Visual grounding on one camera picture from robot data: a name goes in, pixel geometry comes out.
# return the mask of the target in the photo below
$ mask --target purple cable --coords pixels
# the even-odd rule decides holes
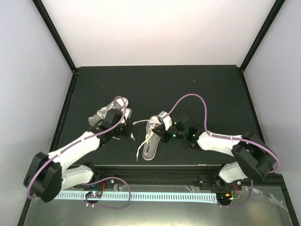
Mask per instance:
[[[116,96],[115,99],[114,99],[114,102],[116,102],[116,100],[117,100],[118,98],[121,98],[121,100],[122,100],[122,102],[123,102],[123,106],[125,107],[125,106],[126,106],[126,103],[125,103],[125,101],[123,100],[123,98],[122,98],[121,96]],[[105,134],[105,133],[111,131],[112,129],[115,129],[115,128],[122,122],[122,120],[124,119],[125,115],[126,115],[126,108],[124,108],[124,111],[123,111],[123,114],[122,114],[122,116],[121,116],[121,119],[120,119],[114,126],[112,126],[111,128],[109,128],[109,129],[107,129],[107,130],[105,130],[105,131],[102,131],[102,132],[100,132],[100,133],[96,133],[96,134],[90,135],[90,136],[88,136],[88,137],[85,137],[84,140],[87,140],[87,139],[90,139],[90,138],[92,138],[92,137],[96,137],[96,136],[99,136],[99,135],[103,135],[103,134]],[[60,154],[63,154],[65,151],[67,151],[68,149],[72,148],[73,146],[77,145],[77,144],[80,143],[80,142],[82,142],[82,141],[81,141],[81,140],[75,141],[74,143],[72,143],[72,144],[70,144],[69,146],[65,147],[65,148],[60,152]],[[59,156],[59,155],[55,155],[55,156],[53,156],[51,159],[49,159],[47,162],[45,162],[45,163],[41,166],[41,168],[39,168],[39,170],[35,173],[35,175],[32,177],[32,180],[30,181],[30,183],[29,183],[29,185],[28,185],[28,187],[27,187],[27,192],[26,192],[27,197],[28,197],[29,199],[35,199],[35,198],[36,198],[36,197],[34,197],[34,196],[32,196],[32,195],[30,194],[30,190],[31,190],[31,188],[32,188],[32,185],[33,185],[34,181],[37,179],[37,177],[39,176],[39,174],[44,170],[44,168],[45,168],[47,165],[49,165],[49,164],[50,164],[55,158],[57,158],[58,156]]]
[[[88,198],[93,197],[93,196],[88,196],[88,197],[86,198],[86,200],[85,200],[86,204],[88,204],[88,205],[94,205],[94,206],[97,206],[97,207],[103,207],[103,208],[107,208],[107,209],[111,209],[111,210],[120,210],[120,209],[123,209],[123,208],[125,208],[125,207],[127,207],[127,206],[129,205],[129,203],[130,203],[130,201],[131,201],[131,189],[130,189],[129,185],[127,184],[127,182],[125,182],[125,181],[124,181],[123,179],[121,179],[121,178],[117,178],[117,177],[108,177],[108,178],[104,178],[104,179],[98,180],[98,181],[93,182],[93,183],[82,184],[82,185],[87,185],[87,186],[88,186],[88,185],[96,185],[96,184],[98,184],[98,183],[101,183],[101,182],[103,182],[103,181],[105,181],[105,180],[109,180],[109,179],[120,180],[122,183],[124,183],[124,184],[127,186],[127,188],[128,188],[128,200],[127,200],[127,202],[126,202],[123,206],[120,206],[120,207],[103,206],[103,205],[99,205],[99,204],[90,204],[90,203],[88,203]]]
[[[240,204],[240,205],[237,205],[237,206],[223,206],[223,205],[221,205],[221,204],[217,201],[217,204],[218,204],[219,206],[221,206],[221,207],[226,207],[226,208],[238,208],[238,207],[242,207],[242,206],[246,205],[246,204],[252,199],[252,195],[253,195],[253,181],[251,180],[251,191],[250,191],[250,195],[249,195],[248,199],[247,199],[244,203],[242,203],[242,204]]]
[[[184,95],[183,97],[181,97],[176,103],[175,105],[173,106],[173,108],[170,110],[169,113],[167,113],[167,115],[165,115],[162,119],[166,118],[167,116],[169,116],[175,109],[175,107],[177,107],[177,105],[179,104],[179,102],[181,100],[183,100],[184,98],[186,97],[190,97],[190,96],[194,96],[194,97],[198,97],[202,102],[203,102],[203,105],[204,105],[204,109],[205,109],[205,117],[204,117],[204,129],[206,131],[206,133],[212,137],[215,137],[215,138],[221,138],[221,139],[226,139],[226,140],[231,140],[230,137],[224,137],[224,136],[219,136],[219,135],[215,135],[215,134],[211,134],[208,129],[207,129],[207,106],[206,106],[206,103],[205,103],[205,100],[198,94],[195,94],[195,93],[189,93],[189,94],[186,94]],[[250,143],[252,145],[255,145],[261,149],[263,149],[264,151],[266,151],[267,153],[269,153],[274,159],[275,161],[277,162],[277,167],[274,169],[274,170],[271,170],[269,173],[274,173],[276,170],[279,169],[280,167],[280,161],[278,159],[278,157],[271,151],[269,150],[268,148],[254,142],[254,141],[251,141],[251,140],[247,140],[247,139],[243,139],[243,138],[235,138],[233,137],[232,140],[238,140],[238,141],[243,141],[243,142],[246,142],[246,143]]]

